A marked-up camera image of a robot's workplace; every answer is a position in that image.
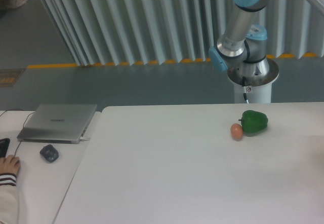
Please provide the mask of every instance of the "silver laptop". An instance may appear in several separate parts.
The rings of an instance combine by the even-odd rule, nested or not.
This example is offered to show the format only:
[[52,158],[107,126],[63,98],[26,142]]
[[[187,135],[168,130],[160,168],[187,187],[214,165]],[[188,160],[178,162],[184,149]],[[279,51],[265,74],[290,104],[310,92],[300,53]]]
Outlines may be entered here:
[[31,142],[79,143],[96,109],[95,104],[42,104],[17,138]]

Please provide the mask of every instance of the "gray floor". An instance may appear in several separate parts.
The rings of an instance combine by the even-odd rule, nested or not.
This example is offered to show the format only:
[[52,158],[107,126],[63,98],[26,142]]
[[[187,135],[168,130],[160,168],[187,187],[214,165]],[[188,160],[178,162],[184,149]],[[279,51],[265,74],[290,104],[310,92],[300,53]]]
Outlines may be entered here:
[[74,63],[40,0],[0,11],[0,69]]
[[[73,63],[39,0],[0,12],[0,69]],[[273,102],[324,101],[324,60],[276,59]],[[226,74],[211,63],[27,69],[0,88],[0,110],[35,110],[41,103],[115,105],[233,103]]]
[[[272,102],[324,101],[322,59],[277,59]],[[0,88],[0,109],[35,110],[41,103],[115,105],[233,103],[233,87],[211,63],[28,69]]]

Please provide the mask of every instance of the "white sleeve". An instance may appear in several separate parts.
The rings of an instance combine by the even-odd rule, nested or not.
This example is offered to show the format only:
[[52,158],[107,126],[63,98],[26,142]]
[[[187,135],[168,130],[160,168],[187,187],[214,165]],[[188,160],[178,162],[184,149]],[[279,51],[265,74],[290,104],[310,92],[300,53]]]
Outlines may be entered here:
[[18,221],[18,189],[16,176],[0,175],[0,223],[17,224]]

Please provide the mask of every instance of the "green bell pepper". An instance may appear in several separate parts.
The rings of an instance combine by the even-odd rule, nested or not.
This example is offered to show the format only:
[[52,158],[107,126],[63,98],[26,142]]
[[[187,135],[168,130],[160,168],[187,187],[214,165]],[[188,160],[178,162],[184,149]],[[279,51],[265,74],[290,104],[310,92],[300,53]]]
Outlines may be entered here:
[[268,118],[266,114],[259,111],[245,111],[241,118],[242,129],[247,134],[258,133],[268,126]]

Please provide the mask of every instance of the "laptop logo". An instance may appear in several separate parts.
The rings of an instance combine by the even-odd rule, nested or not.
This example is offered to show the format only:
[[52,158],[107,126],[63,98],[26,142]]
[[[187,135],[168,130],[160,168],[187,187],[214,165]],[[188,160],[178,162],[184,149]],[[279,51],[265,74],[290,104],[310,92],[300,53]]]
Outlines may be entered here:
[[65,119],[51,119],[51,122],[64,122]]

